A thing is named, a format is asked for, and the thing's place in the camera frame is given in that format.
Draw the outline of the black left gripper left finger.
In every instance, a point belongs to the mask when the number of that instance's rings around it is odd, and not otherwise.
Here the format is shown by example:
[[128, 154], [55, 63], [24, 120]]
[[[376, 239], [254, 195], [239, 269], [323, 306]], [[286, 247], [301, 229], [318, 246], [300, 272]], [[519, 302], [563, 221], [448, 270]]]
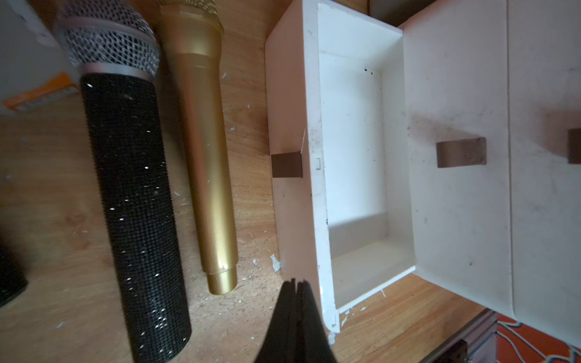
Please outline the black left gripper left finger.
[[297, 287], [294, 279], [281, 286], [271, 322], [255, 362], [294, 362], [297, 339]]

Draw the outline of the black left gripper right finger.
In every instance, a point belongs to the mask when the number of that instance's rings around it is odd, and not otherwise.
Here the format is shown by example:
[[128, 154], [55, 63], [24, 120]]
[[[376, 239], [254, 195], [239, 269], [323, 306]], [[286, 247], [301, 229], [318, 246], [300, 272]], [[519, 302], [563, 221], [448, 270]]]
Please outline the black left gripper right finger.
[[337, 363], [308, 281], [297, 286], [296, 362]]

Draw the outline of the white bottom drawer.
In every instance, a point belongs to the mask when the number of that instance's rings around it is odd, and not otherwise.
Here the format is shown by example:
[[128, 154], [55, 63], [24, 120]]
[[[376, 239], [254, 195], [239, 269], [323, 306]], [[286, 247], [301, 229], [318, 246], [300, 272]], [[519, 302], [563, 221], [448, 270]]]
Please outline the white bottom drawer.
[[325, 327], [415, 270], [402, 30], [333, 1], [294, 1], [266, 40], [281, 273]]

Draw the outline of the white drawer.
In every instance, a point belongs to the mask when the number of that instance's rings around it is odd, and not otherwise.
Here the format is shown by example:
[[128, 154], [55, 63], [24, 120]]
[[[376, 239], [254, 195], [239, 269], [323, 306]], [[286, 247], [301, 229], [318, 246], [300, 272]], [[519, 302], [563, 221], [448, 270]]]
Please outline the white drawer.
[[514, 314], [580, 344], [580, 3], [508, 3]]
[[403, 28], [416, 271], [513, 313], [507, 4], [438, 1]]
[[402, 30], [333, 1], [294, 1], [266, 40], [281, 273], [325, 327], [415, 270]]

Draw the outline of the white drawer cabinet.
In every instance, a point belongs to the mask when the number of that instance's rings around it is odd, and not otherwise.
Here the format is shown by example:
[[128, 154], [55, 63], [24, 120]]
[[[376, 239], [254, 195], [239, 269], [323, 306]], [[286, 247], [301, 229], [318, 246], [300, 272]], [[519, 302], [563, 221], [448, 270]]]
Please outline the white drawer cabinet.
[[580, 344], [578, 1], [437, 1], [403, 25], [416, 272]]

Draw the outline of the gold microphone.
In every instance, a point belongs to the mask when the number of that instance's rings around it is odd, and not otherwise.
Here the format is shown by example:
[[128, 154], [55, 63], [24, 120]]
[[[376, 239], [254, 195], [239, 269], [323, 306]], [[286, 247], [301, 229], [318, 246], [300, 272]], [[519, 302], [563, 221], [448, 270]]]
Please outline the gold microphone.
[[210, 293], [224, 295], [238, 282], [219, 72], [224, 28], [213, 1], [161, 1], [157, 31], [179, 92], [202, 268]]

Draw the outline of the black glitter microphone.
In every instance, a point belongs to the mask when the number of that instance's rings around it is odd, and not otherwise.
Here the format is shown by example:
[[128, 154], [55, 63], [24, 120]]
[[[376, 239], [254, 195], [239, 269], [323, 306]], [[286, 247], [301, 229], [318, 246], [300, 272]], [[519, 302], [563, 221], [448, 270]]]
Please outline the black glitter microphone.
[[54, 31], [80, 74], [133, 360], [168, 362], [192, 327], [154, 87], [160, 48], [125, 1], [65, 1]]

